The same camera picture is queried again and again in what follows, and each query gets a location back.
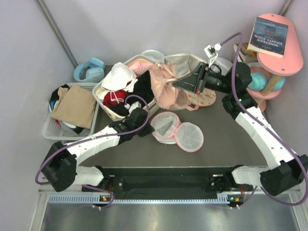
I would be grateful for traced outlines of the white pink-trimmed mesh laundry bag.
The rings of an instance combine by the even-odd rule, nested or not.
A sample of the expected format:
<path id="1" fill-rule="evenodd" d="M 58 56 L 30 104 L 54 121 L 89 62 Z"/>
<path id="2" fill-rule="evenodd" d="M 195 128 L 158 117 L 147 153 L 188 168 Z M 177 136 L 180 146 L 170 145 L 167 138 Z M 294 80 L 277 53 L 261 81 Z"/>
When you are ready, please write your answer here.
<path id="1" fill-rule="evenodd" d="M 193 123 L 181 122 L 173 112 L 157 114 L 150 124 L 154 128 L 152 135 L 162 144 L 176 144 L 189 153 L 200 150 L 204 144 L 201 129 Z"/>

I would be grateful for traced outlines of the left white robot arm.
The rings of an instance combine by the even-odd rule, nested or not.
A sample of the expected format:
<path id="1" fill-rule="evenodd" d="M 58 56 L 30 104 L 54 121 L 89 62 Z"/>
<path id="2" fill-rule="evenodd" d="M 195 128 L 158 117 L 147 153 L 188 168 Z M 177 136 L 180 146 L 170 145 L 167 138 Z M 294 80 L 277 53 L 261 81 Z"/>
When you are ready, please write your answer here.
<path id="1" fill-rule="evenodd" d="M 104 191 L 109 186 L 109 175 L 100 166 L 83 167 L 82 162 L 99 152 L 130 141 L 135 135 L 144 137 L 154 129 L 148 122 L 148 112 L 133 109 L 122 121 L 116 121 L 99 132 L 76 142 L 54 143 L 49 149 L 41 173 L 56 192 L 72 185 Z"/>

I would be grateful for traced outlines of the pink bra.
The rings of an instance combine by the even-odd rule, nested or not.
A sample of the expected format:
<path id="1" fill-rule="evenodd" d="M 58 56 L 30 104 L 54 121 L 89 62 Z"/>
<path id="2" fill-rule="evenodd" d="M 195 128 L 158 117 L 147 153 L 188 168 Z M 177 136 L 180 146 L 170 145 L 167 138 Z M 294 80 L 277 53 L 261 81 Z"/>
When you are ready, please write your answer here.
<path id="1" fill-rule="evenodd" d="M 151 89 L 160 108 L 177 111 L 188 106 L 187 94 L 173 86 L 177 79 L 174 63 L 158 63 L 150 70 Z"/>

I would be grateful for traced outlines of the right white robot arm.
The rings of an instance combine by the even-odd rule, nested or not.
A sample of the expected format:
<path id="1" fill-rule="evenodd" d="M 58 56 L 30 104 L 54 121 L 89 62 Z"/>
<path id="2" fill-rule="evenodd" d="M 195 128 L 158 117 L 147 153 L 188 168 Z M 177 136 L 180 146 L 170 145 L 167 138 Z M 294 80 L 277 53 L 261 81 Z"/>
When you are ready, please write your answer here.
<path id="1" fill-rule="evenodd" d="M 298 156 L 277 140 L 276 132 L 246 89 L 251 81 L 250 67 L 245 63 L 237 63 L 235 69 L 222 75 L 200 62 L 192 73 L 177 79 L 172 85 L 193 93 L 207 88 L 226 94 L 222 99 L 225 111 L 248 133 L 266 159 L 267 166 L 234 166 L 224 174 L 225 186 L 234 191 L 242 184 L 253 185 L 277 196 L 304 181 L 308 157 Z"/>

